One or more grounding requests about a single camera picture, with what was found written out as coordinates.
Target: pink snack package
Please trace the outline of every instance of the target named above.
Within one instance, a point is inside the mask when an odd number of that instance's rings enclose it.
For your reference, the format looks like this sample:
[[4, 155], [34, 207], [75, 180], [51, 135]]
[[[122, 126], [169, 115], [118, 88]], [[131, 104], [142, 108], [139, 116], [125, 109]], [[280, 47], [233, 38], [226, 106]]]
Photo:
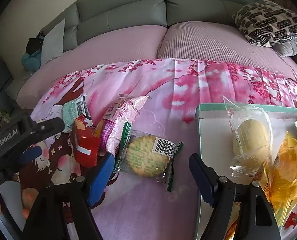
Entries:
[[119, 94], [96, 127], [100, 131], [100, 148], [115, 156], [125, 122], [134, 123], [149, 96], [134, 97]]

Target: wall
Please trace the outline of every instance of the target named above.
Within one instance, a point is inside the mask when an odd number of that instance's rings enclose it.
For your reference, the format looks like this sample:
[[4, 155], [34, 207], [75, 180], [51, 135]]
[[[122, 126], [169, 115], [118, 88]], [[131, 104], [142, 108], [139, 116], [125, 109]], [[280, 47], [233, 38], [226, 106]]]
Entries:
[[13, 76], [22, 70], [29, 38], [76, 0], [12, 0], [0, 16], [0, 56]]

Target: teal snack package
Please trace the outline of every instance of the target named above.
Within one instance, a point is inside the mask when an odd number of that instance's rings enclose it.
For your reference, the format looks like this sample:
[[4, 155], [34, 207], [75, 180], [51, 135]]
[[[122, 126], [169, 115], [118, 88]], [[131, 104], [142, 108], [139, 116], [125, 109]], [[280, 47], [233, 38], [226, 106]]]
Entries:
[[89, 126], [93, 126], [92, 119], [90, 117], [90, 112], [87, 109], [86, 104], [86, 94], [82, 94], [76, 99], [69, 101], [63, 106], [63, 121], [65, 124], [65, 128], [63, 132], [70, 132], [72, 130], [74, 121], [80, 115], [84, 115], [86, 117], [85, 120], [89, 123]]

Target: gray leather sofa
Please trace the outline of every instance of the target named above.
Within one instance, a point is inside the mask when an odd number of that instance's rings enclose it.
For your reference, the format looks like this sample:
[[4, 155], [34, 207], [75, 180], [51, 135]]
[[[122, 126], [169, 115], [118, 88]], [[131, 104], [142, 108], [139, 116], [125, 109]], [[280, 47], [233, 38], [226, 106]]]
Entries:
[[33, 109], [67, 73], [136, 59], [208, 59], [262, 68], [297, 81], [297, 64], [249, 44], [230, 21], [257, 0], [77, 0], [42, 30], [65, 19], [63, 56], [41, 67], [16, 102]]
[[171, 26], [204, 21], [230, 25], [243, 5], [257, 0], [77, 0], [42, 30], [45, 34], [65, 19], [64, 51], [97, 35], [140, 25]]

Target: biscuit package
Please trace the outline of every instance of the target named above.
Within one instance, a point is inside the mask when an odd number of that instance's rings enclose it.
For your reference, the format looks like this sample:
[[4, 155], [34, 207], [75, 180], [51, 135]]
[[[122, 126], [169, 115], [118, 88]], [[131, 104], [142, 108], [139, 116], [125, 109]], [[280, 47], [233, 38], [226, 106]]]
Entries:
[[96, 130], [100, 131], [102, 150], [115, 156], [119, 149], [125, 122], [131, 124], [135, 122], [148, 98], [149, 96], [134, 97], [119, 94], [119, 98], [110, 105], [96, 127]]
[[167, 184], [171, 191], [176, 154], [181, 150], [183, 143], [177, 146], [166, 139], [152, 134], [131, 129], [126, 122], [123, 129], [120, 151], [115, 161], [115, 172], [126, 172], [157, 182]]
[[235, 157], [231, 162], [233, 177], [253, 177], [263, 162], [272, 162], [273, 134], [267, 113], [251, 104], [235, 104], [224, 98], [232, 130]]

